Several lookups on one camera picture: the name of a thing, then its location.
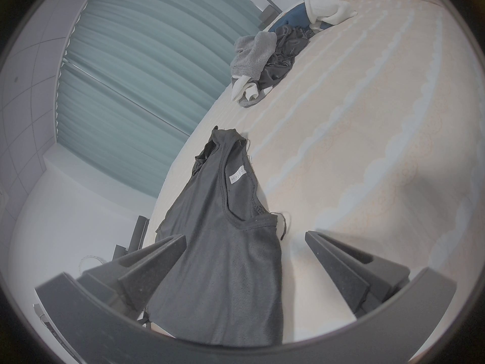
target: curtain fold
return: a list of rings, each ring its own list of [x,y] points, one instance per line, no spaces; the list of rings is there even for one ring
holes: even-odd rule
[[[58,142],[156,197],[259,14],[249,0],[89,0],[61,67]]]

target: black tank top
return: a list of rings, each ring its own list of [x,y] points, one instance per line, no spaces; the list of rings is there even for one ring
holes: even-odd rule
[[[187,239],[148,304],[150,321],[174,337],[232,347],[281,343],[277,217],[259,202],[257,186],[246,139],[215,127],[157,229],[156,241]]]

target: blue garment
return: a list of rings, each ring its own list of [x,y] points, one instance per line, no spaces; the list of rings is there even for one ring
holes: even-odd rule
[[[271,26],[269,32],[274,33],[278,27],[285,24],[289,24],[292,27],[301,27],[303,31],[308,31],[310,29],[310,20],[306,14],[305,3],[298,4],[296,7],[290,9],[286,15],[283,15]],[[322,30],[329,27],[332,27],[332,25],[325,22],[322,22],[320,25]]]

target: white tag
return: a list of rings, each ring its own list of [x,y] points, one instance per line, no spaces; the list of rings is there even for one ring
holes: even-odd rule
[[[244,168],[244,165],[242,165],[241,167],[239,167],[238,171],[236,171],[234,174],[232,174],[230,177],[229,177],[229,180],[231,181],[231,185],[237,181],[241,176],[243,176],[243,174],[246,174],[246,170]]]

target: bed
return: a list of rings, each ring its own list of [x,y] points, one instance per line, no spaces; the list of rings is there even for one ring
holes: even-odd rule
[[[282,213],[283,342],[355,320],[305,243],[325,231],[363,251],[430,265],[457,315],[485,258],[485,91],[467,40],[436,0],[347,0],[358,15],[315,35],[266,98],[245,109],[228,87],[173,162],[144,246],[191,176],[215,125],[250,144],[258,195]]]

